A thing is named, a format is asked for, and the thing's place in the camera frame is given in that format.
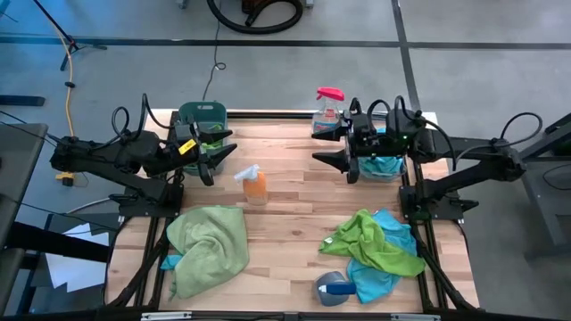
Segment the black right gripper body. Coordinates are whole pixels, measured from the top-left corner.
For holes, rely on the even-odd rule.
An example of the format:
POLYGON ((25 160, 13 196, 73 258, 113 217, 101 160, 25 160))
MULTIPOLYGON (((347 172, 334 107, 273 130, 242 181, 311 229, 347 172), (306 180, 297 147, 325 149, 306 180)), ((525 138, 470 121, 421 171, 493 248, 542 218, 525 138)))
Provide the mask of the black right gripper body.
POLYGON ((345 138, 345 156, 348 162, 347 182, 354 184, 360 176, 359 157, 376 157, 385 152, 385 135, 377 133, 367 113, 350 111, 345 138))

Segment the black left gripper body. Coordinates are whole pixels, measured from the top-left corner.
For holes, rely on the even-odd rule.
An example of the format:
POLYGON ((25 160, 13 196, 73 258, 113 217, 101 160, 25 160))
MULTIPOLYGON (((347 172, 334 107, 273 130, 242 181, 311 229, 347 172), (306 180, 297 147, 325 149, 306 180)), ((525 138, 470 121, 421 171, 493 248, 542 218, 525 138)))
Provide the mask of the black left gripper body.
POLYGON ((196 130, 196 138, 190 139, 186 142, 178 142, 175 135, 175 125, 174 125, 174 143, 172 147, 172 161, 179 167, 184 167, 188 164, 193 164, 198 168, 199 177, 202 182, 211 186, 214 184, 213 175, 211 169, 209 168, 209 157, 206 150, 201 147, 200 133, 205 129, 200 129, 198 124, 196 130))

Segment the bright green microfiber towel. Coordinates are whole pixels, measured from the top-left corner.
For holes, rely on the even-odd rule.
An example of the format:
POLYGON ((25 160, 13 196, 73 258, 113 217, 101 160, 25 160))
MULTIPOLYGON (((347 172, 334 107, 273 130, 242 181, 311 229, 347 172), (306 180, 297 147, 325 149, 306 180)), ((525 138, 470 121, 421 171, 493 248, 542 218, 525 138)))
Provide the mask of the bright green microfiber towel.
POLYGON ((417 254, 389 241, 385 230, 366 209, 356 211, 324 238, 319 252, 350 257, 366 267, 397 276, 414 277, 426 268, 425 261, 417 254))

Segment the pale green microfiber towel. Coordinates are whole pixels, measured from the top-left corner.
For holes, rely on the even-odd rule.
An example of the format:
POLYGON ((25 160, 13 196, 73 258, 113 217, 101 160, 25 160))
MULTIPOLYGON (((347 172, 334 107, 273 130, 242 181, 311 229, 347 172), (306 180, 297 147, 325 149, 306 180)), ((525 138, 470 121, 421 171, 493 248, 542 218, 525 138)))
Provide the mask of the pale green microfiber towel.
POLYGON ((224 284, 249 264, 240 207, 192 208, 167 226, 166 236, 179 256, 172 272, 172 299, 189 299, 224 284))

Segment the clear Windex spray bottle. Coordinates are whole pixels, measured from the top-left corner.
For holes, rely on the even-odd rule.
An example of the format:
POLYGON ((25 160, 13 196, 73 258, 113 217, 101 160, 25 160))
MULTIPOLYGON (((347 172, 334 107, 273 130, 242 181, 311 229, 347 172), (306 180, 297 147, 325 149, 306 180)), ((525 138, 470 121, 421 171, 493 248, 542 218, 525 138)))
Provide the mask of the clear Windex spray bottle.
POLYGON ((317 89, 317 100, 322 106, 312 117, 312 132, 333 128, 339 120, 340 105, 344 102, 344 92, 331 86, 321 86, 317 89))

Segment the dark green plastic basket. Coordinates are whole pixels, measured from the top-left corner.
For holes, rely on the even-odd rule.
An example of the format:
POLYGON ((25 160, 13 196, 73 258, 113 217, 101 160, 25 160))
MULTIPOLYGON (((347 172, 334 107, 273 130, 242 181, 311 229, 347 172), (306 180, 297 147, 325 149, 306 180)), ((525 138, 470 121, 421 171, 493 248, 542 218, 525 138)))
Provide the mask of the dark green plastic basket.
MULTIPOLYGON (((192 119, 198 124, 199 122, 219 122, 225 125, 227 129, 227 110, 222 103, 218 102, 189 102, 183 104, 178 115, 181 122, 186 123, 187 119, 192 119)), ((198 168, 195 165, 184 167, 184 171, 191 176, 198 177, 198 168)))

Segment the orange spray bottle white trigger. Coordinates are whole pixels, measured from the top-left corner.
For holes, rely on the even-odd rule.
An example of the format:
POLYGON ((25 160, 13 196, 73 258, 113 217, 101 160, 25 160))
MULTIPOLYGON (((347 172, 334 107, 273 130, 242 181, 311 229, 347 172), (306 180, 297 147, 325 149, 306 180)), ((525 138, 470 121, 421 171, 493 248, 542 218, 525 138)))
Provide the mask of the orange spray bottle white trigger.
POLYGON ((236 173, 234 179, 242 185, 246 200, 251 205, 265 205, 268 202, 267 179, 258 164, 236 173))

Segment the black tripod stand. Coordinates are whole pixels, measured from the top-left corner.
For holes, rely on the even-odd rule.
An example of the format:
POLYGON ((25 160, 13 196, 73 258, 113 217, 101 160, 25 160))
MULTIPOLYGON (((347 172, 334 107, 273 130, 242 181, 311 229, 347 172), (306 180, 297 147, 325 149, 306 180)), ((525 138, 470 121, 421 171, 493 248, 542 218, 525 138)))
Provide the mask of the black tripod stand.
POLYGON ((85 48, 93 48, 96 50, 106 50, 107 49, 107 47, 105 45, 90 45, 90 44, 80 45, 73 36, 69 35, 68 33, 66 33, 63 30, 63 28, 55 21, 53 16, 48 12, 48 10, 38 0, 32 0, 32 1, 37 6, 37 8, 44 14, 44 16, 47 18, 50 25, 53 27, 56 35, 58 36, 58 38, 60 38, 60 41, 62 42, 63 48, 65 49, 65 56, 62 60, 62 64, 60 66, 60 71, 65 71, 67 66, 71 66, 71 56, 74 53, 81 51, 82 49, 85 49, 85 48))

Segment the white paper sheet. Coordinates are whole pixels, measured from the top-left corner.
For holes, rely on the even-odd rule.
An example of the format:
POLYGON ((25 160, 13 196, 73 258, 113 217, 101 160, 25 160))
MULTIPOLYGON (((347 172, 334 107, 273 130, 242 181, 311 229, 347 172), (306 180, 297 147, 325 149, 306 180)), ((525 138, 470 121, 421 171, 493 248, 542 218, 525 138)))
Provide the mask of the white paper sheet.
MULTIPOLYGON (((64 234, 101 245, 109 244, 109 233, 96 234, 88 223, 75 226, 64 234)), ((104 282, 106 268, 104 262, 74 259, 50 253, 46 254, 46 262, 54 288, 66 284, 67 292, 75 292, 104 282)))

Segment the grey desk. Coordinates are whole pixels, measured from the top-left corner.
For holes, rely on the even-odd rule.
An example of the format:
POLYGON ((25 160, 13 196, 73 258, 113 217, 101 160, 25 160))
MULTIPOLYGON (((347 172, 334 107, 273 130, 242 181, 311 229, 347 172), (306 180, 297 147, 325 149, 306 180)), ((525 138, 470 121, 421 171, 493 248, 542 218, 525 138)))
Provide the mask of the grey desk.
POLYGON ((42 123, 0 124, 0 317, 25 255, 22 238, 29 228, 16 217, 47 129, 42 123))

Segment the black flat bar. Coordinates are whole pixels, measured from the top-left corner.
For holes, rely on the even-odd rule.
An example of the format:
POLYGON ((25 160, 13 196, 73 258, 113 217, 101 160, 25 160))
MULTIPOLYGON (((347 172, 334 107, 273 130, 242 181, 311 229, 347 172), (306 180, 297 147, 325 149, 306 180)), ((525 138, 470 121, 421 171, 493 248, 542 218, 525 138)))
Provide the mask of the black flat bar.
POLYGON ((0 95, 0 105, 8 106, 43 106, 46 99, 32 95, 0 95))

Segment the black aluminium rig frame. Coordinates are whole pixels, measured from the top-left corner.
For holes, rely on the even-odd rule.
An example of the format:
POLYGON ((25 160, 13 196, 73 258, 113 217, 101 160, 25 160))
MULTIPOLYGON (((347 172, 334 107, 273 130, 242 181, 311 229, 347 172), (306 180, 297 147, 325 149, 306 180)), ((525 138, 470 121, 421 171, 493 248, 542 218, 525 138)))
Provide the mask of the black aluminium rig frame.
POLYGON ((346 183, 335 169, 311 155, 334 151, 335 142, 313 140, 307 111, 239 111, 228 114, 237 149, 227 158, 212 187, 199 179, 185 180, 183 207, 239 206, 244 211, 250 262, 224 284, 190 299, 170 297, 170 273, 152 268, 134 298, 120 301, 120 292, 133 278, 157 243, 165 220, 133 218, 115 243, 105 304, 94 321, 140 321, 148 312, 190 311, 191 320, 255 321, 391 321, 395 313, 438 315, 442 321, 473 321, 478 298, 469 266, 466 242, 450 221, 423 224, 420 235, 457 291, 468 302, 457 308, 443 284, 430 272, 401 280, 394 291, 369 304, 350 298, 336 307, 317 300, 314 281, 327 272, 343 271, 347 258, 318 251, 321 240, 360 209, 387 209, 401 215, 399 191, 412 175, 393 182, 361 179, 346 183), (258 164, 267 179, 268 202, 251 205, 234 175, 258 164))

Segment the silver metal bracket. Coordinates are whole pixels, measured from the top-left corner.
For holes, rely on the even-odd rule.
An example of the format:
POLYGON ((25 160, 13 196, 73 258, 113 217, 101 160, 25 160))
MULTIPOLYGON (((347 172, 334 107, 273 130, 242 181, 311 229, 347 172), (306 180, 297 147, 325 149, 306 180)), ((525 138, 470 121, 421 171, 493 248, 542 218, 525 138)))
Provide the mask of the silver metal bracket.
POLYGON ((143 313, 140 321, 185 321, 192 318, 190 311, 161 311, 143 313))
POLYGON ((442 321, 438 315, 395 313, 390 316, 391 321, 442 321))

